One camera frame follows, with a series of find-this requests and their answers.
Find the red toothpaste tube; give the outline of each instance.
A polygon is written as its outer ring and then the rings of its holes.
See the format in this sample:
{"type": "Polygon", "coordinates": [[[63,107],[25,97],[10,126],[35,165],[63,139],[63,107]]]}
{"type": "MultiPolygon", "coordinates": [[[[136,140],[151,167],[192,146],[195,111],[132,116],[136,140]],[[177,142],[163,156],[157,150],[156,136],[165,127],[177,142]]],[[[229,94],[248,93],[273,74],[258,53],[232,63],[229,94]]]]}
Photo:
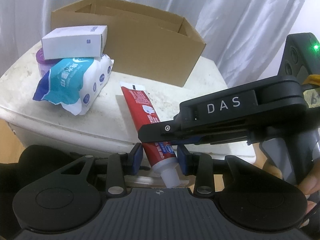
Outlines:
{"type": "MultiPolygon", "coordinates": [[[[144,86],[121,82],[121,89],[127,102],[137,131],[144,124],[160,122],[144,86]]],[[[176,187],[180,179],[175,167],[177,157],[169,142],[143,143],[143,149],[155,173],[160,173],[167,188],[176,187]]]]}

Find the toothpaste tube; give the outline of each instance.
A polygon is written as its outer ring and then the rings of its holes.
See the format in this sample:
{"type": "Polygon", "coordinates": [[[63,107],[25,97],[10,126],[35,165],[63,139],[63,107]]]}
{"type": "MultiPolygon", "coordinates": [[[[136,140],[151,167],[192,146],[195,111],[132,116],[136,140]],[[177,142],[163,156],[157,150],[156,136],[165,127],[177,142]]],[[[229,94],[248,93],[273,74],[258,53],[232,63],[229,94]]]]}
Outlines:
{"type": "MultiPolygon", "coordinates": [[[[129,107],[131,117],[137,131],[144,124],[160,122],[149,98],[141,85],[121,82],[121,89],[129,107]]],[[[167,188],[180,185],[180,179],[175,167],[177,157],[168,142],[143,143],[143,149],[155,173],[160,173],[167,188]]]]}
{"type": "Polygon", "coordinates": [[[113,60],[101,58],[64,58],[39,81],[33,100],[61,104],[74,115],[85,114],[107,84],[113,60]]]}

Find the small white carton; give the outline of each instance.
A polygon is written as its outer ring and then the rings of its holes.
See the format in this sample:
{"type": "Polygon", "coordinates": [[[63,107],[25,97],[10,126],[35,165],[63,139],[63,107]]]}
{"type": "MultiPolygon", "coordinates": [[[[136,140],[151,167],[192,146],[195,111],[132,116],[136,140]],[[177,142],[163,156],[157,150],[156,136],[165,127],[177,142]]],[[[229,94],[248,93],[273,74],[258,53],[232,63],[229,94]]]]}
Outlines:
{"type": "Polygon", "coordinates": [[[106,25],[56,28],[41,40],[44,59],[101,57],[107,32],[106,25]]]}

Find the das logo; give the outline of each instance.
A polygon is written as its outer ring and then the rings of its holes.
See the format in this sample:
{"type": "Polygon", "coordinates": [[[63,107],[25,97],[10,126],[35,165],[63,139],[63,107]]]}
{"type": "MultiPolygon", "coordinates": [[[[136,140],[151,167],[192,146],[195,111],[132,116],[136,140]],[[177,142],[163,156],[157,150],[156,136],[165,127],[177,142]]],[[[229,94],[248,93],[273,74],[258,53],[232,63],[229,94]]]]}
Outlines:
{"type": "MultiPolygon", "coordinates": [[[[240,105],[240,101],[236,100],[236,99],[239,99],[239,97],[234,97],[232,99],[232,102],[233,102],[233,107],[238,107],[240,105]]],[[[208,107],[208,114],[210,113],[213,113],[214,112],[214,104],[207,104],[207,107],[208,107]]],[[[221,101],[221,105],[220,105],[220,111],[225,108],[225,109],[229,109],[227,104],[222,100],[221,101]]]]}

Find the white wall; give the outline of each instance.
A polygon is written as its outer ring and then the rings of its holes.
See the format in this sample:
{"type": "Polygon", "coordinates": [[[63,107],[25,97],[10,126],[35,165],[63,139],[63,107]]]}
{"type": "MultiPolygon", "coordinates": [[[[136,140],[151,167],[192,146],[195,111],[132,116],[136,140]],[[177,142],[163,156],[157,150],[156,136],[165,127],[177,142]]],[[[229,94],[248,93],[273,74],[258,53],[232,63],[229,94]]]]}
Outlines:
{"type": "MultiPolygon", "coordinates": [[[[301,8],[297,20],[293,24],[291,33],[313,33],[320,41],[320,0],[306,0],[301,8]]],[[[258,79],[263,79],[278,74],[279,66],[284,51],[285,40],[269,66],[258,79]]]]}

